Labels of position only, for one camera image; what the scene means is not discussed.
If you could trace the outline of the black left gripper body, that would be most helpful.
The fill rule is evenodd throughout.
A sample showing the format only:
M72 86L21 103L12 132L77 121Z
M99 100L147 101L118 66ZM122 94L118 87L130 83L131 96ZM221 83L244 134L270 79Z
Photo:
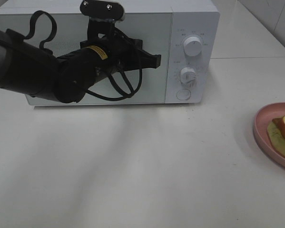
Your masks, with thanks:
M87 40L80 42L81 48L97 46L104 50L114 65L121 65L124 71L142 69L141 39L129 38L112 22L89 21Z

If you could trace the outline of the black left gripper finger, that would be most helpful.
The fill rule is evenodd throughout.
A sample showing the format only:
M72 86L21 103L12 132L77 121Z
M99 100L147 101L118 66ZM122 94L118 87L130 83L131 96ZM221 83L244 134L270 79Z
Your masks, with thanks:
M161 55L152 55L145 50L138 49L140 55L141 68L153 68L156 69L161 64Z

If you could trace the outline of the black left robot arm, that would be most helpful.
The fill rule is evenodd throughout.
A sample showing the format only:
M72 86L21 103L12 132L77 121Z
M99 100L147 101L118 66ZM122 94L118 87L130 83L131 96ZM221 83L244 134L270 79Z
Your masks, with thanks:
M89 33L78 50L59 57L44 42L38 47L28 44L34 32L34 27L26 36L12 29L0 31L0 89L65 104L78 103L85 95L110 101L90 90L108 79L118 93L114 101L120 101L139 90L127 71L160 66L161 55L146 52L142 40L129 38L112 24L106 25L103 37L99 30Z

